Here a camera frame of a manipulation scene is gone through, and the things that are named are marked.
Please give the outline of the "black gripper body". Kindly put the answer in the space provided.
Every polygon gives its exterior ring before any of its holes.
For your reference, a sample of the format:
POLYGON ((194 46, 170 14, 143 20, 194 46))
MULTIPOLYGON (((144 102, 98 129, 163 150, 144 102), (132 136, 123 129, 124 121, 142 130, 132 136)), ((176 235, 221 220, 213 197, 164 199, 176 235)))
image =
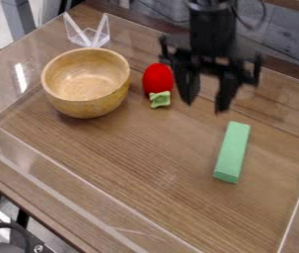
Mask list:
POLYGON ((160 36, 160 55, 159 62, 167 64, 172 71, 172 61, 182 60, 193 63, 199 68, 199 73, 210 74, 218 77, 225 70, 235 69, 242 78, 242 85, 247 84, 254 87, 259 83, 259 73, 262 67, 262 56, 257 52, 254 57, 238 57, 235 54, 226 56, 227 62, 221 63, 218 57, 194 55, 191 49, 186 48, 186 35, 160 36))

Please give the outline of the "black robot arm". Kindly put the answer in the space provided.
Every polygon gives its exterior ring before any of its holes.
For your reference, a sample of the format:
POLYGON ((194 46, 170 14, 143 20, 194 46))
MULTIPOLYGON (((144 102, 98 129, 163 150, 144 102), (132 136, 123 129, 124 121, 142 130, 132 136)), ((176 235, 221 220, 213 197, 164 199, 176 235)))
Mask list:
POLYGON ((262 69, 262 54, 242 45, 237 23, 257 30, 266 18, 266 6, 258 0, 262 14, 251 24, 238 12, 238 0, 186 0, 190 13, 190 32, 159 37, 159 60, 171 67, 182 101, 191 105, 201 92, 201 74, 219 79, 215 113, 225 113, 241 87, 257 87, 262 69))

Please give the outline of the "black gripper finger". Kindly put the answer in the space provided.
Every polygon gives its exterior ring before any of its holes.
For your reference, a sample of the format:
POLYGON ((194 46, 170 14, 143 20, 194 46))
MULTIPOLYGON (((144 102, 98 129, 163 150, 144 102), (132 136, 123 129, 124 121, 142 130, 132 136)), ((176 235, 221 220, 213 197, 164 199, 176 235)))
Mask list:
POLYGON ((237 97, 242 86, 242 78, 235 69, 225 70, 219 76, 219 90, 215 97, 215 113, 226 112, 231 107, 231 102, 237 97))
POLYGON ((174 60, 172 72, 181 99, 191 105, 201 91, 199 68, 190 62, 174 60))

